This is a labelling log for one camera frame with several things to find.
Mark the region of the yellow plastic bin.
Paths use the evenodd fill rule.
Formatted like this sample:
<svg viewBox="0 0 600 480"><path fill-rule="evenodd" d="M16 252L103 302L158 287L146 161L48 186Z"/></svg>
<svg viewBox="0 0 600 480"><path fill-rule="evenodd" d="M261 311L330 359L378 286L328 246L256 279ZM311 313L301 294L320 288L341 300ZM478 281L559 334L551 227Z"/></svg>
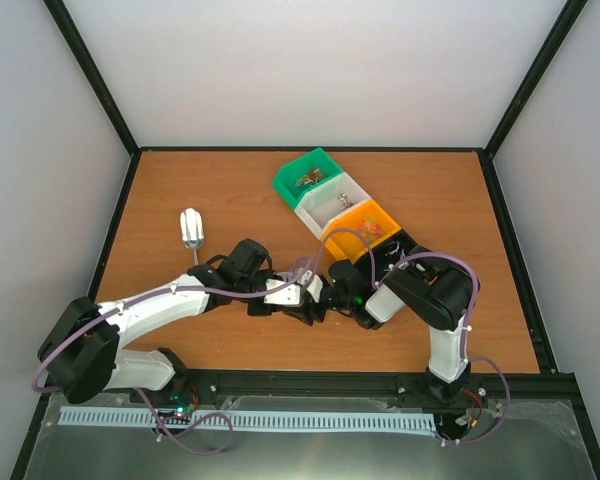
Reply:
<svg viewBox="0 0 600 480"><path fill-rule="evenodd" d="M374 200L335 220L321 237L325 248L335 260L351 260L353 263L370 247L397 233L399 224Z"/></svg>

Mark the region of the black plastic bin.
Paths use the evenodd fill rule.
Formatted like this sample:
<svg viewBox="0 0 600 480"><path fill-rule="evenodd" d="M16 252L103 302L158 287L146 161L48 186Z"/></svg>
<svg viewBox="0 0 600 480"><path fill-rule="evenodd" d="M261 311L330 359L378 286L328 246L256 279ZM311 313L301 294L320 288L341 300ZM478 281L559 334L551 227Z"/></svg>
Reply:
<svg viewBox="0 0 600 480"><path fill-rule="evenodd" d="M404 230L399 230L373 246L370 252L364 253L354 262L354 266L363 275L371 275L371 259L374 259L375 280L380 281L390 271L392 265L410 254L423 252L429 252L429 249L417 244Z"/></svg>

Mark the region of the metal scoop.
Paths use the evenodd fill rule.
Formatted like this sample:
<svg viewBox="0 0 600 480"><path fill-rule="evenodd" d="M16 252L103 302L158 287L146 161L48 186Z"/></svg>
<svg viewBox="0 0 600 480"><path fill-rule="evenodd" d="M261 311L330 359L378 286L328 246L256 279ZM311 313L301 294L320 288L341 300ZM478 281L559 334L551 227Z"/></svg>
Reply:
<svg viewBox="0 0 600 480"><path fill-rule="evenodd" d="M199 264L199 250L205 243L201 214L194 208L187 208L180 214L181 238L184 246L193 254L194 264Z"/></svg>

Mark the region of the white plastic bin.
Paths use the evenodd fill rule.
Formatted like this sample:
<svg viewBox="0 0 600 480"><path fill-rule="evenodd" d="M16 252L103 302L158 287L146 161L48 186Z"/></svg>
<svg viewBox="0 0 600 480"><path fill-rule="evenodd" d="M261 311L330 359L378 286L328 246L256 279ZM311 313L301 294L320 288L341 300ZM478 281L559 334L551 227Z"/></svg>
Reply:
<svg viewBox="0 0 600 480"><path fill-rule="evenodd" d="M294 213L320 239L331 223L370 199L370 195L351 176L340 173L309 189Z"/></svg>

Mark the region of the green plastic bin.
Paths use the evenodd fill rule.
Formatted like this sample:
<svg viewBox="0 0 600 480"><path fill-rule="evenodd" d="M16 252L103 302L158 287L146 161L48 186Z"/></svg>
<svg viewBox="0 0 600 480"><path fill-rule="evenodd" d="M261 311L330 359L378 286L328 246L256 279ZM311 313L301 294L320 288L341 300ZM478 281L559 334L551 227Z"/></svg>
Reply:
<svg viewBox="0 0 600 480"><path fill-rule="evenodd" d="M295 209L307 193L342 172L341 166L323 148L315 148L281 166L272 186L285 203Z"/></svg>

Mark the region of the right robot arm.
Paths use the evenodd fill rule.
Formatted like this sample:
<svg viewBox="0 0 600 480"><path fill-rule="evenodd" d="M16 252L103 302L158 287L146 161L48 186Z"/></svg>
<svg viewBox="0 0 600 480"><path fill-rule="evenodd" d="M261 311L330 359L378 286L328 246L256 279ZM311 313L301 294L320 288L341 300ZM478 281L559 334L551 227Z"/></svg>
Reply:
<svg viewBox="0 0 600 480"><path fill-rule="evenodd" d="M334 262L318 290L309 280L303 286L301 318L311 325L331 310L366 330L377 330L400 311L410 310L429 328L428 395L448 404L471 371L468 331L479 291L476 272L452 255L419 245L409 251L384 246L355 262Z"/></svg>

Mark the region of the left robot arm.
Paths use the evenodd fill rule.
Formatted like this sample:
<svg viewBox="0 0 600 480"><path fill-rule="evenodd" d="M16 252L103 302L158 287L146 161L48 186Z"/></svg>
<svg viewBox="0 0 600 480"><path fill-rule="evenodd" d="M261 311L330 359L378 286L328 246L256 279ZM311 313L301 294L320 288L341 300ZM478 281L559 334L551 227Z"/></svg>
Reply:
<svg viewBox="0 0 600 480"><path fill-rule="evenodd" d="M181 400L188 378L178 371L172 352L129 349L136 339L185 317L210 312L233 300L254 301L285 286L268 251L252 239L240 241L228 255L199 263L160 287L97 304L80 297L66 307L40 346L38 371L49 391L60 391L72 404L106 390L144 388L166 402Z"/></svg>

